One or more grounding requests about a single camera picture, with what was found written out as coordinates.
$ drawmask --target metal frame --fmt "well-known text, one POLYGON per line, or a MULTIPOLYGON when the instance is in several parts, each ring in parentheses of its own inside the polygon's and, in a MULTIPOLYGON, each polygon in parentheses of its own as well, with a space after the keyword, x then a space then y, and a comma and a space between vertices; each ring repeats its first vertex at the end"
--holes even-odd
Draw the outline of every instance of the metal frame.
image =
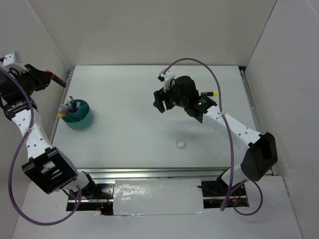
MULTIPOLYGON (((73 77, 74 69, 70 69, 67 77, 67 86, 64 89, 61 104, 64 103, 69 86, 73 77)), ((251 96, 247 80, 243 71, 240 71, 244 88, 247 94, 251 113, 255 122, 256 129, 261 131, 260 121, 255 110, 253 98, 251 96)), ((59 118, 57 117, 50 141, 55 136, 59 118)), ((202 181, 214 181, 228 167, 212 167, 212 168, 77 168, 78 171, 85 171, 91 175, 96 183, 115 183, 115 180, 154 180, 154 179, 186 179, 199 178, 202 181)))

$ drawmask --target teal cup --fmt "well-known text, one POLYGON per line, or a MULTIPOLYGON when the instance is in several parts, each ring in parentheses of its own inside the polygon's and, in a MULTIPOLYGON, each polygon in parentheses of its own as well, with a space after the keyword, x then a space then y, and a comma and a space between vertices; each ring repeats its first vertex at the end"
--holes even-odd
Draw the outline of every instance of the teal cup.
POLYGON ((68 115, 63 117, 63 121, 74 130, 81 130, 89 127, 93 121, 92 110, 88 103, 83 100, 74 100, 75 103, 81 102, 80 108, 76 112, 72 112, 68 107, 68 115))

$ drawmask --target robotic arm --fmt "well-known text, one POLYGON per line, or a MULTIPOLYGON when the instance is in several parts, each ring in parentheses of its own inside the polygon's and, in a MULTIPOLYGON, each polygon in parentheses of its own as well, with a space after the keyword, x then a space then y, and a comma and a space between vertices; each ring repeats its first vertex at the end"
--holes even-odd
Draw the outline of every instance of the robotic arm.
MULTIPOLYGON (((245 155, 240 165, 234 167, 233 185, 245 180, 259 181, 262 176, 278 161, 275 138, 270 133, 261 134, 252 130, 232 116, 220 112, 217 103, 211 98, 200 96, 195 82, 189 76, 175 79, 168 71, 160 74, 164 87, 154 92, 154 106, 163 113, 175 106, 183 107, 186 113, 206 124, 228 138, 228 131, 222 114, 226 117, 234 145, 245 155)), ((229 185, 230 169, 225 170, 217 180, 229 185)))
POLYGON ((44 132, 37 105, 31 98, 34 91, 44 90, 51 80, 62 87, 66 86, 65 82, 49 71, 39 71, 29 64, 23 66, 16 52, 6 55, 2 61, 3 68, 23 87, 33 106, 33 127, 29 129, 31 110, 25 97, 12 80, 4 72, 0 72, 0 107, 8 120, 18 126, 22 135, 29 131, 25 142, 28 162, 22 166, 23 172, 47 194, 69 189, 75 196, 78 191, 76 185, 79 185, 82 195, 91 198, 96 184, 89 174, 79 173, 71 160, 51 145, 44 132))

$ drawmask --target white wall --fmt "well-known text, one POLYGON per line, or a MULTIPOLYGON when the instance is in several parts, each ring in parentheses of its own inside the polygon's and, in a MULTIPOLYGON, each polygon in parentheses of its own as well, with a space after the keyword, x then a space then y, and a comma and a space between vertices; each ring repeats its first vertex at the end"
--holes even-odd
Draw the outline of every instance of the white wall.
MULTIPOLYGON (((38 69, 50 69, 61 79, 66 79, 67 68, 47 32, 36 20, 23 0, 3 0, 0 7, 0 56, 12 50, 19 51, 24 64, 30 63, 38 69)), ((43 126, 51 134, 56 110, 61 100, 63 88, 55 83, 42 92, 32 95, 42 115, 43 126)), ((21 139, 18 128, 0 113, 0 234, 1 238, 11 238, 18 219, 7 191, 9 164, 15 148, 21 139)), ((26 150, 23 148, 13 175, 13 191, 19 205, 22 205, 29 185, 21 170, 26 163, 26 150)))
POLYGON ((73 65, 247 65, 276 0, 29 0, 73 65))
POLYGON ((319 15, 309 1, 278 0, 246 77, 303 237, 318 238, 319 15))

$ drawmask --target reflective plastic sheet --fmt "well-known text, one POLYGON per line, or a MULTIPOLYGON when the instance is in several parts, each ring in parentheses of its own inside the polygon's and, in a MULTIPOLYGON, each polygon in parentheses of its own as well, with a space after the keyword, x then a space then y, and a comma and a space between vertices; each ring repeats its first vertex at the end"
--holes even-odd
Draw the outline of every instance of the reflective plastic sheet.
POLYGON ((168 215, 204 212, 199 179, 117 180, 114 215, 168 215))

